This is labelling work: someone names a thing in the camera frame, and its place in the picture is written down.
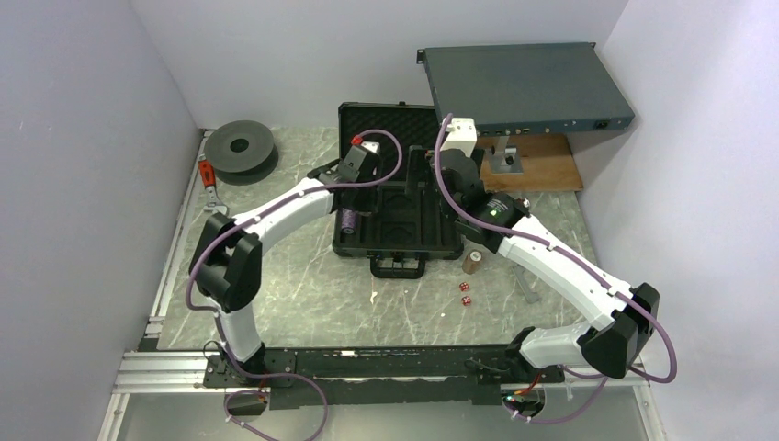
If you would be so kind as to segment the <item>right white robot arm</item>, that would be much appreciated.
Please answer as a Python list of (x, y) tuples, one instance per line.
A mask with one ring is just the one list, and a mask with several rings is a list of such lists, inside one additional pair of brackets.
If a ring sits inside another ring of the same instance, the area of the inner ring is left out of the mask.
[(601, 376), (621, 379), (651, 336), (668, 352), (675, 379), (678, 361), (670, 336), (658, 320), (659, 292), (648, 283), (636, 287), (614, 277), (557, 238), (525, 203), (485, 190), (479, 165), (461, 149), (412, 148), (410, 168), (418, 174), (426, 162), (440, 211), (457, 235), (535, 274), (566, 299), (583, 323), (545, 329), (524, 328), (508, 345), (506, 368), (518, 381), (540, 369), (585, 364)]

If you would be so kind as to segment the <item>purple poker chip stack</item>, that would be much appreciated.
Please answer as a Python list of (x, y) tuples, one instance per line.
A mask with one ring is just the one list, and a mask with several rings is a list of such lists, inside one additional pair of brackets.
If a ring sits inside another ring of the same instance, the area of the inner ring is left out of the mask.
[(356, 231), (356, 225), (358, 220), (358, 214), (351, 209), (343, 209), (341, 211), (341, 233), (346, 235), (352, 235)]

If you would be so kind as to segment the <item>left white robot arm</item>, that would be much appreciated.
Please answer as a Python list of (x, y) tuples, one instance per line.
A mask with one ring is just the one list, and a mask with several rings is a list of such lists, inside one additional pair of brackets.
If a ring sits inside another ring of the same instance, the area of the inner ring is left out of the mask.
[(214, 316), (228, 374), (240, 385), (253, 385), (266, 372), (265, 344), (252, 307), (266, 252), (312, 221), (366, 202), (385, 181), (378, 175), (379, 150), (375, 142), (357, 140), (345, 158), (311, 171), (263, 206), (207, 220), (190, 264), (186, 305), (198, 309), (195, 291), (205, 298), (200, 308)]

